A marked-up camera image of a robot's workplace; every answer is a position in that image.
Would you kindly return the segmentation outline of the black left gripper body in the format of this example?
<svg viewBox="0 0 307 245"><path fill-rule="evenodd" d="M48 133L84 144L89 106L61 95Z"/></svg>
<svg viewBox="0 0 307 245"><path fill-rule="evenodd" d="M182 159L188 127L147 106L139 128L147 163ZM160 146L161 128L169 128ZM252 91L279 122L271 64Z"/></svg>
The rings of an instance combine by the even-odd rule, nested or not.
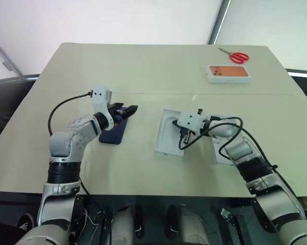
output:
<svg viewBox="0 0 307 245"><path fill-rule="evenodd" d="M118 107L114 105L109 106L109 112L111 113L114 123L121 123L127 119L127 107Z"/></svg>

